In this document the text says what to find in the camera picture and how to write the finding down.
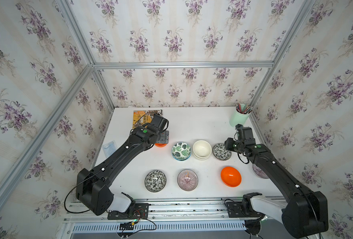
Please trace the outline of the green leaf bowl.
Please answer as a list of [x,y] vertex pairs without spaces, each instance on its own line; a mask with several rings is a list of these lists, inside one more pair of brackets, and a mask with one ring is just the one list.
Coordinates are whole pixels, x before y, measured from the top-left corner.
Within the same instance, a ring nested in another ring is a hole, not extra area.
[[186,157],[191,156],[191,147],[186,142],[178,142],[171,149],[172,157]]

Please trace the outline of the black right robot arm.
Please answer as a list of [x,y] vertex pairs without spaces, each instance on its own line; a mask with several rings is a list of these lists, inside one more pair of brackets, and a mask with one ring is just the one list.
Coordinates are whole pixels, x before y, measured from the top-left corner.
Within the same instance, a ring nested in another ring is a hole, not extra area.
[[225,141],[226,149],[238,156],[245,156],[248,163],[259,167],[285,198],[285,202],[281,203],[261,193],[245,194],[241,201],[241,212],[259,219],[271,217],[283,224],[296,239],[328,231],[326,196],[302,184],[278,162],[267,146],[257,144],[250,127],[238,124],[235,128],[234,137]]

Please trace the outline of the pink striped bowl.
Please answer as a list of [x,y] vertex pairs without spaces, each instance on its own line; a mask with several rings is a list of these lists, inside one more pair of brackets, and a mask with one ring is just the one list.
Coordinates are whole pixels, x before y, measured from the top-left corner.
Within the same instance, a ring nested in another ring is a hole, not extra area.
[[197,174],[190,169],[182,170],[177,177],[177,184],[184,191],[193,191],[198,186],[198,182]]
[[259,168],[258,166],[256,166],[255,164],[252,165],[252,168],[253,168],[253,171],[254,173],[262,178],[262,179],[269,179],[268,175],[261,169]]

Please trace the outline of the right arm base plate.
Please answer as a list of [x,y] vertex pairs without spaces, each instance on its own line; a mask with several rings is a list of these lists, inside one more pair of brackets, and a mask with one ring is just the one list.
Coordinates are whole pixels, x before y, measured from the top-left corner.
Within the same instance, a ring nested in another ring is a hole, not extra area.
[[229,218],[260,218],[263,214],[245,209],[242,202],[225,200],[225,207]]

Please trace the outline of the black white patterned bowl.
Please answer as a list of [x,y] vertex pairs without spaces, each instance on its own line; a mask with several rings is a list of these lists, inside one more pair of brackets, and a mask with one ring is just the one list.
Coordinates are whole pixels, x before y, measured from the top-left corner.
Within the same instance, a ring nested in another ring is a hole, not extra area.
[[153,170],[145,177],[145,187],[149,192],[160,192],[166,186],[166,175],[160,170]]

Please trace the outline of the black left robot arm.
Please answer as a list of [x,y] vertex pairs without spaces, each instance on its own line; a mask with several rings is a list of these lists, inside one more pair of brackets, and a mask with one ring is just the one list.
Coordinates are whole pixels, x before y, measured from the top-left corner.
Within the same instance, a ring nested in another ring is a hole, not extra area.
[[120,199],[114,196],[110,186],[136,156],[157,143],[168,125],[166,118],[155,114],[150,123],[132,129],[128,139],[112,155],[91,170],[84,168],[78,173],[76,198],[96,216],[112,211]]

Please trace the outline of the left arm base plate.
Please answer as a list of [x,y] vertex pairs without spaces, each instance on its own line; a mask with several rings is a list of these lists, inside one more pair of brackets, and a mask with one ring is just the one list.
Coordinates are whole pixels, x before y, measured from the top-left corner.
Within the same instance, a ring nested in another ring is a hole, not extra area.
[[139,203],[131,205],[126,212],[110,211],[108,213],[108,220],[134,220],[134,219],[147,219],[149,213],[148,203]]

